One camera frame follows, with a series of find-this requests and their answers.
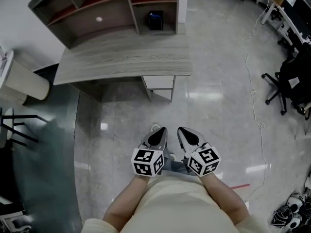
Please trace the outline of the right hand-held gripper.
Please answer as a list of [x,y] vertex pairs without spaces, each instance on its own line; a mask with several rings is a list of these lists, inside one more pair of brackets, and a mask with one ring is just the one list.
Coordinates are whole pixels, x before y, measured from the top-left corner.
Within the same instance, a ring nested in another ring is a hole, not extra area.
[[217,169],[221,157],[217,149],[211,146],[201,133],[191,128],[179,127],[177,137],[180,147],[185,153],[184,164],[188,172],[204,177]]

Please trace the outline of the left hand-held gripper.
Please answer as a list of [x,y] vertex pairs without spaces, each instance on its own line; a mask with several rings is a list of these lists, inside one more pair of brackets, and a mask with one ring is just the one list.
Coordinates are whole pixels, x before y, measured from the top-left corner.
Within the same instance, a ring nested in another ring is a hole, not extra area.
[[131,164],[136,175],[155,177],[161,174],[166,158],[164,150],[167,147],[168,130],[158,128],[146,136],[137,148],[134,149]]

